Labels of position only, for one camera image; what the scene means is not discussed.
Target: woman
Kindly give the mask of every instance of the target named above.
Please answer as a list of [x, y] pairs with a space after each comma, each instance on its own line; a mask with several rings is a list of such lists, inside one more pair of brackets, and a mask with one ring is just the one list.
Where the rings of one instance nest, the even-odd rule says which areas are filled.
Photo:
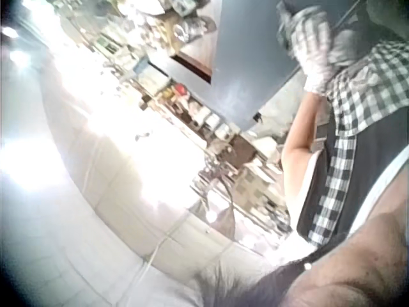
[[[302, 20], [292, 39], [307, 93], [282, 155], [284, 188], [291, 225], [318, 248], [254, 285], [219, 279], [212, 288], [199, 279], [204, 305], [400, 306], [408, 274], [409, 43], [379, 43], [336, 75], [327, 22]], [[311, 153], [327, 95], [328, 139]]]

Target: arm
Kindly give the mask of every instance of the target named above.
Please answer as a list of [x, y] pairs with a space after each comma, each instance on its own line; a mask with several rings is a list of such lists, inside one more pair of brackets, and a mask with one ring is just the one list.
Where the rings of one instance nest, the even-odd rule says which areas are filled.
[[331, 32], [327, 16], [321, 12], [315, 18], [298, 20], [291, 36], [294, 54], [307, 75], [301, 102], [282, 153], [284, 190], [288, 201], [297, 197], [315, 138], [316, 116], [325, 101], [328, 81], [334, 69], [328, 63]]
[[389, 306], [404, 290], [408, 274], [407, 226], [407, 201], [370, 219], [303, 273], [283, 306]]
[[312, 155], [310, 149], [315, 138], [316, 117], [324, 101], [325, 97], [306, 93], [289, 131], [281, 157], [287, 198], [295, 198], [300, 191]]

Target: checkered apron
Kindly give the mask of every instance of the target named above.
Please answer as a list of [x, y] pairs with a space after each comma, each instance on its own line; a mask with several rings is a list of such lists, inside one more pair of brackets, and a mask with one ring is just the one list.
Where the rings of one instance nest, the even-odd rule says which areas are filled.
[[308, 239], [331, 238], [350, 184], [357, 134], [409, 106], [409, 43], [380, 42], [364, 59], [339, 73], [328, 87], [336, 121], [334, 155]]

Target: tiled floor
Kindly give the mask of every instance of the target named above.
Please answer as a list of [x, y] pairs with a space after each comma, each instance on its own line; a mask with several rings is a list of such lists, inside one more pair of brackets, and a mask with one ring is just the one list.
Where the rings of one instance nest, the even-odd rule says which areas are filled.
[[[174, 289], [190, 290], [175, 279], [188, 283], [220, 258], [239, 273], [271, 269], [187, 213], [196, 199], [187, 183], [199, 167], [189, 141], [165, 128], [120, 147], [89, 129], [89, 109], [62, 89], [55, 70], [17, 70], [6, 60], [1, 74], [1, 265], [35, 303], [123, 306], [131, 295], [131, 306], [183, 306]], [[186, 214], [159, 249], [159, 271], [131, 285], [140, 256]]]

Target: hand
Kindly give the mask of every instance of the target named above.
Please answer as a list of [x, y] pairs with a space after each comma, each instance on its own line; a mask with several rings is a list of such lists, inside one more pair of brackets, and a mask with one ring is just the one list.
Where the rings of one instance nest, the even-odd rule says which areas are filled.
[[327, 83], [335, 74], [334, 67], [328, 62], [332, 38], [327, 14], [319, 12], [313, 17], [301, 18], [291, 42], [294, 55], [307, 76], [304, 89], [325, 95]]

